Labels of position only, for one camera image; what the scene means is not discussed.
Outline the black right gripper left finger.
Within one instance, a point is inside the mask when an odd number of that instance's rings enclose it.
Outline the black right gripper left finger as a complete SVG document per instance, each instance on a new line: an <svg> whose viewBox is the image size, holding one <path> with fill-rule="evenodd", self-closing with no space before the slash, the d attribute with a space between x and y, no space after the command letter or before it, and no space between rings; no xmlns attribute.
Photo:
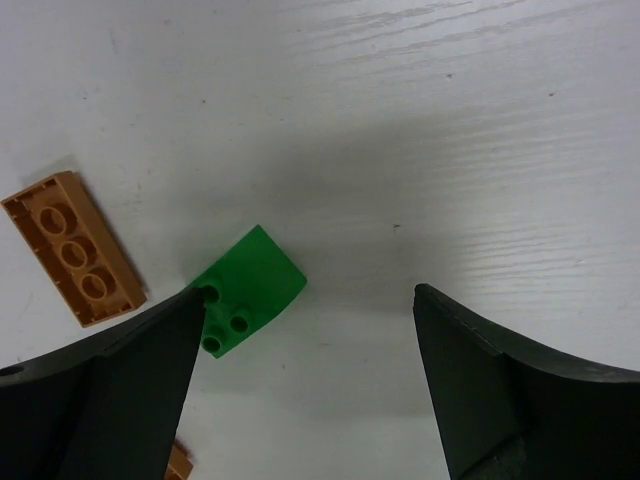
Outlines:
<svg viewBox="0 0 640 480"><path fill-rule="evenodd" d="M199 349L202 293L1 370L4 479L161 479Z"/></svg>

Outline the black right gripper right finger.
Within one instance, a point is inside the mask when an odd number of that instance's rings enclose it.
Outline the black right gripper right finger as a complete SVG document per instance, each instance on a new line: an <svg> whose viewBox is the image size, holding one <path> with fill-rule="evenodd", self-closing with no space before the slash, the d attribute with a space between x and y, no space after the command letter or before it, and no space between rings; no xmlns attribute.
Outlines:
<svg viewBox="0 0 640 480"><path fill-rule="evenodd" d="M638 478L638 372L543 345L428 284L413 315L450 478Z"/></svg>

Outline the green square lego plate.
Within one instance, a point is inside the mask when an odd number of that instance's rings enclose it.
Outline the green square lego plate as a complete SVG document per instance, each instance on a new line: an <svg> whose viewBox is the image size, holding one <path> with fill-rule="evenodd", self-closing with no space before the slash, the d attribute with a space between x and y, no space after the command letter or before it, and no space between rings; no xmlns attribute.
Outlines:
<svg viewBox="0 0 640 480"><path fill-rule="evenodd" d="M307 278L259 225L191 285L203 295L201 347L220 358L280 315Z"/></svg>

